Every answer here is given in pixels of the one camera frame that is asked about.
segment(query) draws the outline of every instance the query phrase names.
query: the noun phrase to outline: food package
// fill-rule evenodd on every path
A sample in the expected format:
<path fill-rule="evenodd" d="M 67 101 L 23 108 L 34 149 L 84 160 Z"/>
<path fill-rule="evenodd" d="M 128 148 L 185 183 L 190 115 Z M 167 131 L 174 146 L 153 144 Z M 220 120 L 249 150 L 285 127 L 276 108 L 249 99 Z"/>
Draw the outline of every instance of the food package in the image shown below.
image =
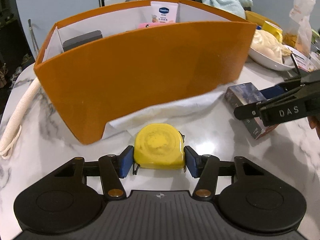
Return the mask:
<path fill-rule="evenodd" d="M 255 31 L 250 47 L 280 64 L 283 63 L 283 58 L 291 54 L 291 51 L 277 41 L 275 36 L 263 30 Z"/>
<path fill-rule="evenodd" d="M 172 2 L 151 1 L 153 23 L 175 23 L 178 4 Z"/>
<path fill-rule="evenodd" d="M 296 48 L 306 57 L 309 57 L 311 48 L 312 30 L 309 19 L 315 3 L 316 0 L 293 0 L 289 28 L 283 36 L 285 44 Z"/>

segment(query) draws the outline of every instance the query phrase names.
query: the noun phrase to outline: white bowl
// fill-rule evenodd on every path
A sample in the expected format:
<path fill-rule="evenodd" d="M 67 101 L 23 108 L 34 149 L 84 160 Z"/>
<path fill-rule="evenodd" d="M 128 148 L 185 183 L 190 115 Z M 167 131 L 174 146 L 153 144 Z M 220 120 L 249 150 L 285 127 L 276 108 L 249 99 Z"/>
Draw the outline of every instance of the white bowl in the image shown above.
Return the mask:
<path fill-rule="evenodd" d="M 250 50 L 249 50 L 249 56 L 255 62 L 260 64 L 261 66 L 269 68 L 269 69 L 273 69 L 273 70 L 276 70 L 276 71 L 288 71 L 288 70 L 294 68 L 294 65 L 288 66 L 288 65 L 280 64 L 280 63 L 272 60 L 271 58 L 268 58 L 265 55 L 257 52 L 255 49 L 252 49 L 252 48 L 250 48 Z"/>
<path fill-rule="evenodd" d="M 303 55 L 300 51 L 294 49 L 293 47 L 290 47 L 288 45 L 285 45 L 285 47 L 287 47 L 293 54 L 296 54 L 297 56 L 302 57 L 304 60 L 308 59 L 305 55 Z"/>

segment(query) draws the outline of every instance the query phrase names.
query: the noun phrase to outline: orange box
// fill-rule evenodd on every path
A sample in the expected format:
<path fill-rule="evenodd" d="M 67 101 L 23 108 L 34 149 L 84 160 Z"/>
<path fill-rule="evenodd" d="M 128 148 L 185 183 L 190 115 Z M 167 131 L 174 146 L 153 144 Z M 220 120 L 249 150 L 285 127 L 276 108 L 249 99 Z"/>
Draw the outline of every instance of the orange box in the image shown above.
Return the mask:
<path fill-rule="evenodd" d="M 239 77 L 255 24 L 190 0 L 176 24 L 137 29 L 150 1 L 90 10 L 57 22 L 34 71 L 56 110 L 83 144 L 107 122 L 148 106 L 197 96 Z M 95 30 L 103 38 L 63 52 L 62 43 Z"/>

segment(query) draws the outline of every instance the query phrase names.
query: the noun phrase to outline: blue gripper pad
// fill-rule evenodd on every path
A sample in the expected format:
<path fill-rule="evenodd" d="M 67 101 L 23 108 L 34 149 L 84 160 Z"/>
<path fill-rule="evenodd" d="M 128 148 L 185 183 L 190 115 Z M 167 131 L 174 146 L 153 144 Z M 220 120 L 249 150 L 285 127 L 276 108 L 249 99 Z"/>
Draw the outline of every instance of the blue gripper pad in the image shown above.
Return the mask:
<path fill-rule="evenodd" d="M 284 91 L 284 89 L 282 87 L 279 87 L 279 86 L 275 85 L 274 87 L 260 90 L 260 92 L 262 93 L 262 95 L 266 99 L 271 99 L 271 98 L 274 98 L 276 96 L 279 96 L 279 95 L 283 94 L 285 91 Z"/>
<path fill-rule="evenodd" d="M 186 158 L 186 166 L 190 171 L 191 176 L 195 179 L 199 178 L 197 164 L 198 162 L 201 162 L 201 156 L 199 156 L 190 146 L 185 146 L 183 150 Z"/>
<path fill-rule="evenodd" d="M 133 164 L 133 149 L 132 145 L 129 145 L 124 151 L 119 155 L 119 178 L 125 178 Z"/>

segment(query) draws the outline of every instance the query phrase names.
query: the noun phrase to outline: yellow tape measure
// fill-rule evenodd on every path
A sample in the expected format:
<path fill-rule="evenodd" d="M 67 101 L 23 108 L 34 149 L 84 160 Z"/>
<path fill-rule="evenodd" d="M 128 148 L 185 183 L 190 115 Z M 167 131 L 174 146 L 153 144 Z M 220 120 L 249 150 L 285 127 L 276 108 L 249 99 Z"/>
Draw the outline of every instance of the yellow tape measure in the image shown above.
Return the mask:
<path fill-rule="evenodd" d="M 181 169 L 185 166 L 183 138 L 167 123 L 153 123 L 137 134 L 134 161 L 147 169 Z"/>

